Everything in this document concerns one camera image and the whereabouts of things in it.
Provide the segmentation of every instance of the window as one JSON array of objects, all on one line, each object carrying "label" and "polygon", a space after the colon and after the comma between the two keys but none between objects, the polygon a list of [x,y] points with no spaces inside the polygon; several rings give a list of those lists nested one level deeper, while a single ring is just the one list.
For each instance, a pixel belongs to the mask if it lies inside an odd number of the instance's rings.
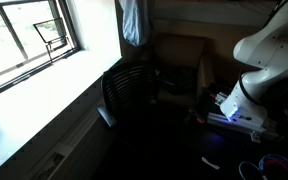
[{"label": "window", "polygon": [[59,0],[0,0],[0,92],[16,84],[21,76],[27,78],[56,60],[48,55],[34,24],[61,19],[63,26],[44,23],[41,28],[51,36],[67,32],[69,43],[54,52],[54,57],[60,59],[75,52],[75,35],[66,9],[65,1]]}]

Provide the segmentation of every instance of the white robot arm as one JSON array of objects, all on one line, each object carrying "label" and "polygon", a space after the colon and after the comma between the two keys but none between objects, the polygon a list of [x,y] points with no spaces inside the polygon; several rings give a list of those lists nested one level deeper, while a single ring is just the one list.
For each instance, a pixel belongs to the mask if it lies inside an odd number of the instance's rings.
[{"label": "white robot arm", "polygon": [[236,83],[231,94],[220,104],[230,124],[261,134],[270,127],[266,109],[258,102],[267,88],[288,78],[288,1],[258,33],[239,41],[234,57],[242,63],[261,68],[247,72]]}]

